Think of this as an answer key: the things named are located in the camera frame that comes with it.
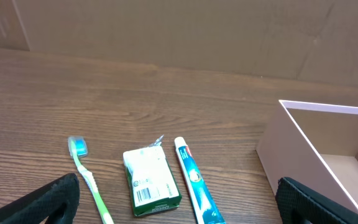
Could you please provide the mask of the green white toothbrush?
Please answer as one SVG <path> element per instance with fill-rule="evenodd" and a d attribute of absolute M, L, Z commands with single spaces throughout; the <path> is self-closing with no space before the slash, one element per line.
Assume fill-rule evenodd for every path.
<path fill-rule="evenodd" d="M 98 186 L 93 177 L 93 173 L 89 171 L 80 161 L 82 157 L 88 155 L 88 147 L 86 141 L 82 136 L 70 136 L 68 137 L 68 150 L 71 158 L 74 160 L 76 168 L 81 176 L 84 178 L 92 196 L 95 201 L 96 207 L 100 214 L 103 224 L 114 224 L 114 220 L 110 215 L 109 210 L 105 206 L 105 203 L 99 193 Z"/>

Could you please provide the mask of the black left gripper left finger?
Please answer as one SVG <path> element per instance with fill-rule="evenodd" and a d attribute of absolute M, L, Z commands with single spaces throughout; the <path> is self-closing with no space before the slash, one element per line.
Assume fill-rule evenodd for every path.
<path fill-rule="evenodd" d="M 77 175 L 68 173 L 0 208 L 0 224 L 72 224 L 80 200 Z"/>

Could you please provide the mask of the teal toothpaste tube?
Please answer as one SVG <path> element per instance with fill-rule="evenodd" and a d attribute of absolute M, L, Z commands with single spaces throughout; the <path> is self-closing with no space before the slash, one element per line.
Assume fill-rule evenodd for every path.
<path fill-rule="evenodd" d="M 197 224 L 226 224 L 183 137 L 174 140 Z"/>

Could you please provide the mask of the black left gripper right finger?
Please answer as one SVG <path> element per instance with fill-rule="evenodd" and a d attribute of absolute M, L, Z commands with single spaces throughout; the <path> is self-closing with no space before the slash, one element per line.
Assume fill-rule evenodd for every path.
<path fill-rule="evenodd" d="M 358 224 L 358 214 L 290 177 L 275 195 L 283 224 Z"/>

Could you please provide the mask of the green white soap packet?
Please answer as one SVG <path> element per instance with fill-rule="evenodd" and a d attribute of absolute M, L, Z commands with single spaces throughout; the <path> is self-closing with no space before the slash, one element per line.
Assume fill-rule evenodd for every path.
<path fill-rule="evenodd" d="M 163 136 L 140 149 L 123 153 L 134 216 L 174 210 L 182 200 L 162 147 Z"/>

